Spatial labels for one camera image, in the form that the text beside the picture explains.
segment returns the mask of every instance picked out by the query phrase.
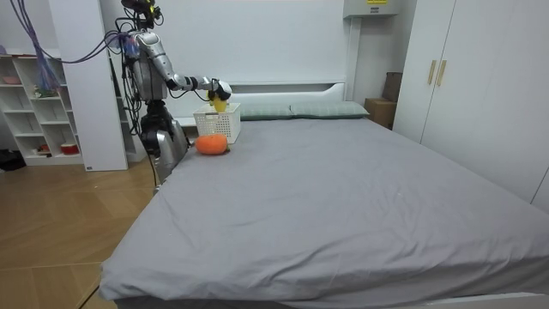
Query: orange pumpkin toy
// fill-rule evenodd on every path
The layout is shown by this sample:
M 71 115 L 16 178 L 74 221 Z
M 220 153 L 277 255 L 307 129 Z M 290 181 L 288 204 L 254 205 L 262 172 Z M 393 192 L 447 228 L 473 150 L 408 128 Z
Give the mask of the orange pumpkin toy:
M 195 141 L 196 150 L 203 155 L 223 155 L 229 148 L 226 144 L 226 136 L 213 134 L 199 136 Z

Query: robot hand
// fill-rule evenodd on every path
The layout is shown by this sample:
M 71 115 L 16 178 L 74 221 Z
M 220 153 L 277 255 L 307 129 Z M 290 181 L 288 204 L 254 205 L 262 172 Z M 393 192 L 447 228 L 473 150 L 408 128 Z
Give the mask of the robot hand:
M 213 79 L 212 81 L 215 81 L 217 83 L 217 87 L 215 90 L 208 91 L 208 98 L 210 100 L 214 100 L 215 97 L 219 98 L 220 100 L 229 100 L 232 94 L 231 86 L 229 86 L 228 83 Z

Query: pillow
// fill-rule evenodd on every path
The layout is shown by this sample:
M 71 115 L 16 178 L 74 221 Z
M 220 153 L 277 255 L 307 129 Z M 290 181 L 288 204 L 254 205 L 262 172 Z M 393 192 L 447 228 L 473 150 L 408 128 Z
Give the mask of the pillow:
M 289 104 L 240 104 L 240 120 L 276 120 L 291 117 Z
M 293 103 L 290 110 L 295 118 L 350 119 L 369 115 L 364 107 L 352 101 Z

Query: plastic basket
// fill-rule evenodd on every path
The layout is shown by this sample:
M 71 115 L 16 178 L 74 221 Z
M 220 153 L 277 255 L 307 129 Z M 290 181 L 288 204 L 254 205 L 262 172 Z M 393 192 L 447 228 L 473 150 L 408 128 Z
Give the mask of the plastic basket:
M 240 103 L 229 103 L 224 112 L 216 112 L 209 104 L 197 109 L 195 116 L 198 135 L 224 134 L 228 143 L 234 143 L 240 133 Z

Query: cardboard box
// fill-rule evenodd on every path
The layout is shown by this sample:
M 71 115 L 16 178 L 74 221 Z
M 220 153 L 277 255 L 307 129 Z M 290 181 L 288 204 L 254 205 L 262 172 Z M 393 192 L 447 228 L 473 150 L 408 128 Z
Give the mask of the cardboard box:
M 385 79 L 382 97 L 393 102 L 398 102 L 398 95 L 401 92 L 402 73 L 389 72 Z
M 393 130 L 396 103 L 386 99 L 366 99 L 364 108 L 370 113 L 367 118 L 389 130 Z

